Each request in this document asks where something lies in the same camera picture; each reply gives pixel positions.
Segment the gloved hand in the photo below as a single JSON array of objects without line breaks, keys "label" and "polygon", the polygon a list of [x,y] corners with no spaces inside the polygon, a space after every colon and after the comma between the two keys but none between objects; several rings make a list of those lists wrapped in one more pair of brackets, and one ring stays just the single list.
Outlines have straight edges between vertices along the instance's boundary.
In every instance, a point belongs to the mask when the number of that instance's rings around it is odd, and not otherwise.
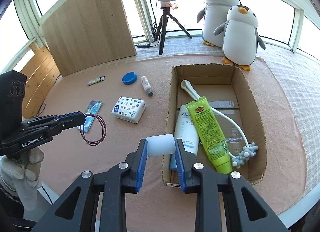
[{"label": "gloved hand", "polygon": [[0,158],[0,183],[13,196],[18,196],[26,210],[34,210],[37,202],[37,188],[41,187],[39,178],[44,153],[33,148],[21,154],[18,161]]}]

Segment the blue packet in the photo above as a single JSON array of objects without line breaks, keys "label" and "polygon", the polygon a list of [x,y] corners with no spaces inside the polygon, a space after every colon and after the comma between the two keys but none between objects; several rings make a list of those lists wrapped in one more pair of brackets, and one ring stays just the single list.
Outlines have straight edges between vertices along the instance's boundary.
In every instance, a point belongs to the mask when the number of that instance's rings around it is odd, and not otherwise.
[{"label": "blue packet", "polygon": [[[95,101],[95,100],[92,100],[89,105],[87,106],[87,109],[85,111],[84,114],[97,114],[100,107],[102,105],[102,102],[101,101]],[[93,123],[93,120],[94,120],[94,117],[93,116],[87,116],[85,118],[85,122],[84,122],[84,125],[83,125],[83,131],[84,132],[88,132],[89,129],[90,129],[90,126],[92,125]]]}]

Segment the penguin foot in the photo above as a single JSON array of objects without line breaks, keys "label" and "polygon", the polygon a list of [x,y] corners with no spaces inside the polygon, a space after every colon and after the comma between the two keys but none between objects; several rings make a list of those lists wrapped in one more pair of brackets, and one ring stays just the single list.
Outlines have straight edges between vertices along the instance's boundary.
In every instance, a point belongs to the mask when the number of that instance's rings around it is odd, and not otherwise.
[{"label": "penguin foot", "polygon": [[226,57],[223,57],[221,61],[228,65],[234,65],[234,63],[230,59],[227,59]]},{"label": "penguin foot", "polygon": [[250,65],[239,65],[239,67],[242,68],[243,70],[248,70],[248,71],[251,70]]},{"label": "penguin foot", "polygon": [[207,42],[207,41],[202,41],[202,44],[204,44],[204,45],[207,45],[207,46],[212,46],[212,47],[215,47],[215,45],[214,44],[211,44],[211,43],[209,43],[209,42]]}]

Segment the tripod leg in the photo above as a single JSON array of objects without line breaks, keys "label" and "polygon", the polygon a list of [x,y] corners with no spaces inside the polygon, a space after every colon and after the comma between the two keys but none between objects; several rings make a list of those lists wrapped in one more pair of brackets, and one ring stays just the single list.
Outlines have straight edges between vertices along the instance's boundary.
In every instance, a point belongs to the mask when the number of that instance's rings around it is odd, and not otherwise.
[{"label": "tripod leg", "polygon": [[178,24],[178,26],[183,30],[183,32],[190,38],[192,39],[191,35],[189,34],[189,32],[180,24],[180,22],[171,14],[169,15],[170,18],[172,18],[172,20]]},{"label": "tripod leg", "polygon": [[162,53],[163,53],[165,33],[167,30],[167,23],[168,23],[168,17],[162,16],[162,28],[161,28],[159,55],[162,55]]},{"label": "tripod leg", "polygon": [[155,38],[153,39],[153,42],[156,42],[158,40],[158,37],[159,37],[159,34],[160,34],[160,27],[162,25],[162,16],[160,18],[160,21],[159,21],[159,26],[157,27],[157,30],[156,30],[156,35],[155,35]]}]

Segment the blue tube cap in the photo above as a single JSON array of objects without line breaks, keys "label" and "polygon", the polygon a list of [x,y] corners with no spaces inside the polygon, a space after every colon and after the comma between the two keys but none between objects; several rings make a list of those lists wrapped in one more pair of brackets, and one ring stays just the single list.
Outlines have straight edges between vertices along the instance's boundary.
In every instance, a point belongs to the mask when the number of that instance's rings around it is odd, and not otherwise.
[{"label": "blue tube cap", "polygon": [[122,77],[122,82],[125,85],[133,84],[134,82],[136,82],[136,80],[137,80],[137,74],[134,72],[129,72]]}]

